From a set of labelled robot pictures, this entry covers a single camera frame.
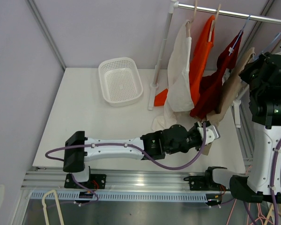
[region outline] clothes rack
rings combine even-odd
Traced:
[[[172,20],[172,15],[174,13],[174,9],[176,9],[176,8],[184,8],[184,9],[194,10],[195,6],[179,3],[177,0],[170,0],[170,8],[169,8],[169,12],[168,12],[168,15],[167,15],[167,20],[166,20],[166,24],[165,24],[165,28],[164,28],[164,32],[163,32],[163,41],[162,41],[162,45],[161,45],[161,48],[160,48],[160,51],[159,51],[157,63],[156,63],[156,66],[155,66],[154,79],[153,79],[153,82],[150,85],[151,90],[150,90],[150,97],[149,97],[149,104],[148,104],[149,110],[153,110],[153,107],[154,107],[156,89],[158,88],[158,83],[157,83],[158,74],[159,74],[159,71],[160,71],[163,52],[164,52],[164,49],[165,49],[165,44],[166,44],[166,41],[168,39],[168,33],[169,33],[169,29],[170,29],[170,23],[171,23],[171,20]],[[217,9],[205,8],[205,7],[197,7],[197,11],[213,13],[213,14],[217,13]],[[249,19],[249,20],[253,20],[253,21],[274,23],[274,24],[281,25],[281,20],[271,18],[271,17],[268,17],[268,16],[249,15],[249,14],[235,13],[235,12],[224,11],[224,10],[220,10],[219,15],[225,15],[225,16],[231,16],[231,17],[235,17],[235,18]]]

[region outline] white plastic basket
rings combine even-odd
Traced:
[[[99,65],[104,99],[114,107],[137,102],[143,87],[135,62],[127,57],[106,60]]]

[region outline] white cloth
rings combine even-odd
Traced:
[[[187,37],[186,23],[180,28],[174,50],[168,65],[169,92],[164,104],[163,115],[157,116],[152,123],[154,131],[169,128],[177,123],[176,112],[190,111],[194,108],[189,87],[189,60],[192,38]]]

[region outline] brown garment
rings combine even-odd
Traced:
[[[222,94],[219,105],[215,110],[207,114],[206,118],[213,125],[219,125],[220,121],[224,118],[226,111],[232,105],[233,101],[237,97],[237,94],[242,88],[241,79],[239,77],[240,72],[244,69],[245,65],[253,58],[255,52],[254,48],[250,48],[236,64],[232,70],[228,80],[223,84]]]

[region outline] dark red garment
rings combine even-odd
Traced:
[[[202,77],[199,90],[200,98],[195,107],[191,110],[190,116],[204,119],[209,112],[218,106],[220,102],[220,95],[222,93],[222,78],[224,73],[227,68],[233,69],[236,65],[238,50],[243,33],[240,35],[231,55],[229,55],[229,48],[233,47],[238,35],[239,34],[236,35],[233,41],[226,47],[217,59],[217,71],[211,76]]]

